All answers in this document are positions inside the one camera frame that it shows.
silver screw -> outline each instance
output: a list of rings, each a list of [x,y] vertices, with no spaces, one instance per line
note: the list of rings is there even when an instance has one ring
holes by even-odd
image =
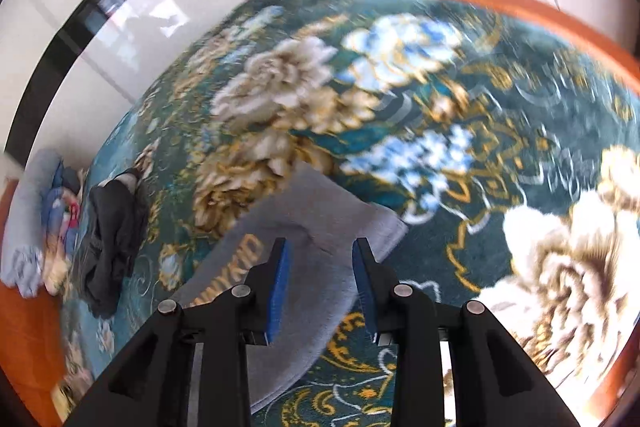
[[[251,293],[251,288],[246,284],[239,284],[231,288],[231,295],[234,297],[246,297],[249,293]]]
[[[397,284],[394,287],[394,293],[398,296],[398,297],[408,297],[409,295],[411,295],[414,292],[414,289],[411,288],[411,286],[409,286],[408,284]]]
[[[466,309],[469,310],[469,313],[480,315],[484,312],[484,304],[480,301],[469,301],[466,303]]]
[[[158,311],[162,315],[170,315],[175,312],[175,309],[178,307],[178,304],[173,299],[165,299],[164,301],[160,301],[158,304]]]

bed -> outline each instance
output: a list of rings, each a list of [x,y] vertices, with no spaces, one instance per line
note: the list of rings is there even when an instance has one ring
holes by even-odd
[[[72,270],[65,341],[97,377],[303,159],[409,225],[386,261],[401,280],[453,305],[479,297],[583,424],[600,420],[636,355],[620,365],[640,311],[639,78],[533,0],[248,0],[95,157],[87,186],[143,165],[148,233],[109,320]],[[357,305],[335,328],[256,425],[388,425],[395,352],[368,344]]]

gray garment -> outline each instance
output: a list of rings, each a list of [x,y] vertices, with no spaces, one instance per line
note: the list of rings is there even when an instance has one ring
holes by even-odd
[[[381,261],[405,233],[406,225],[392,210],[365,204],[300,164],[289,186],[242,216],[173,298],[184,307],[192,303],[223,273],[245,234],[264,246],[255,264],[268,258],[277,237],[287,239],[290,273],[280,333],[270,347],[247,346],[249,396],[256,412],[304,375],[351,310],[357,296],[353,241],[367,237]]]
[[[20,295],[34,297],[42,285],[44,230],[42,205],[62,162],[53,149],[37,151],[15,189],[2,238],[0,280]]]

teal blanket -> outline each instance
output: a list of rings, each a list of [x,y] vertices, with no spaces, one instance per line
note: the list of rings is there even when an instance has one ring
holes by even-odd
[[[95,157],[87,186],[145,171],[149,229],[112,319],[94,319],[78,280],[66,284],[72,358],[99,375],[302,160],[395,210],[410,226],[386,261],[399,278],[444,303],[480,296],[579,410],[640,310],[639,110],[568,42],[466,3],[249,0]],[[395,351],[368,343],[358,306],[335,326],[257,425],[388,425]]]

